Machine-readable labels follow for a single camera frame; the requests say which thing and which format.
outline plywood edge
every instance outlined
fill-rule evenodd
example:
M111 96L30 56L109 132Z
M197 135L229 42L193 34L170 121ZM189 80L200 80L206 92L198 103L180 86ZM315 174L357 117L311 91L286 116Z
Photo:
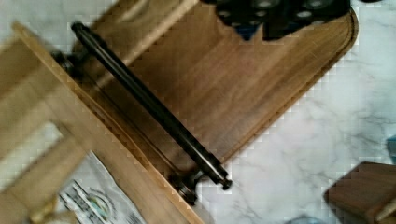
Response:
M19 39L33 52L33 54L51 71L53 75L60 80L63 85L66 86L71 92L73 92L81 102L88 107L88 113L92 118L96 119L98 124L102 124L103 128L107 131L115 134L121 140L122 144L127 147L125 142L132 144L134 150L134 159L137 160L140 165L146 170L148 176L156 183L164 192L166 197L172 204L177 208L177 210L190 222L190 223L203 223L200 217L190 208L190 206L181 198L177 191L168 183L168 181L155 169L155 167L149 162L148 158L144 153L138 148L137 144L129 135L115 122L106 111L102 110L99 104L97 104L90 95L88 95L84 90L62 69L62 67L52 59L48 54L47 50L33 37L33 34L25 28L22 24L14 22L12 28ZM102 123L103 120L109 120L114 127L110 131L106 125Z
M20 39L16 35L11 35L8 38L6 38L5 41L3 41L0 44L0 54L4 53L6 50L10 49L13 45L15 45Z
M244 137L242 137L239 143L234 148L232 148L226 155L219 158L221 162L225 163L229 161L239 151L241 151L244 147L246 147L249 142L254 140L254 138L257 137L258 134L260 134L262 131L266 130L272 124L274 124L292 105L294 105L304 94L306 94L309 91L309 89L312 86L314 86L315 83L317 83L329 71L329 69L332 68L353 47L354 43L358 38L358 32L359 32L358 17L356 16L356 13L353 9L351 9L349 13L349 25L350 25L350 29L348 32L348 36L345 39L345 42L343 43L342 47L338 50L338 53L336 53L335 56L331 60L329 60L329 62L326 65L322 66L320 72L314 75L311 78L311 80L306 82L306 85L303 88L296 90L293 97L291 97L285 104L283 104L280 108L278 108L270 119L263 119L261 122L258 122L256 127L253 128Z

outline metal rod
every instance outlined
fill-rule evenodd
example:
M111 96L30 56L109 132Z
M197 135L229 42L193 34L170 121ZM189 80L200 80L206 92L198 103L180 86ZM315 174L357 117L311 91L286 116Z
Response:
M205 175L223 189L228 189L232 181L219 160L183 126L183 124L157 99L126 65L112 52L106 42L81 22L75 22L72 30L76 37L113 76L134 96L134 98L159 122L175 141L190 155Z

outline wooden slat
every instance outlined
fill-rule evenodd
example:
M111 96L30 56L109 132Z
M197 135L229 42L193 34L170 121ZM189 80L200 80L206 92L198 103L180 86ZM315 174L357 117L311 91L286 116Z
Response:
M141 210L145 220L148 223L202 223L134 140L66 74L32 34L18 23L13 28L48 69L47 73L31 82L35 91L45 91L42 84L53 82L52 79L60 82L43 101L73 136L94 141L93 151ZM105 126L100 119L114 126Z

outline white marble surface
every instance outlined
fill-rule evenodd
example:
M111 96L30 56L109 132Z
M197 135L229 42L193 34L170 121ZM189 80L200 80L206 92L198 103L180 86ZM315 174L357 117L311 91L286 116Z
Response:
M18 20L62 50L70 22L91 22L114 0L0 0L0 40ZM272 128L227 164L233 188L203 183L202 204L216 223L280 224L309 215L338 223L322 200L361 161L390 163L396 134L396 1L353 1L360 34L353 49Z

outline dark object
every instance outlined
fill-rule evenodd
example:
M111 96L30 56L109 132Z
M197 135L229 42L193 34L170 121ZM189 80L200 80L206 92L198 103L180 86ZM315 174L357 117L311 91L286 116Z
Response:
M203 175L207 175L216 184L220 183L223 189L228 189L232 181L227 179L228 174L221 166L219 160L208 152L155 95L129 71L125 64L107 47L106 42L81 22L75 22L72 25L72 30L84 46L84 50L81 53L70 56L54 53L52 54L53 57L66 71L78 74L77 69L73 65L81 63L86 58L87 52L93 54L189 154L199 169L192 176L183 176L179 181L173 182L178 183L176 189L186 201L193 204L191 198L196 200L195 185L192 186L191 181L194 182L195 179L198 181ZM183 191L186 188L181 187L181 183L185 183L191 193Z
M195 169L183 176L176 174L171 175L169 177L169 182L187 203L194 205L195 201L198 199L195 191L196 186L202 177L204 177L204 173L199 169Z
M221 21L233 27L244 40L256 30L246 27L263 24L263 40L276 40L310 24L321 24L346 15L350 0L202 0L216 5Z
M388 221L394 218L396 166L363 162L331 186L324 198L341 223L394 223Z

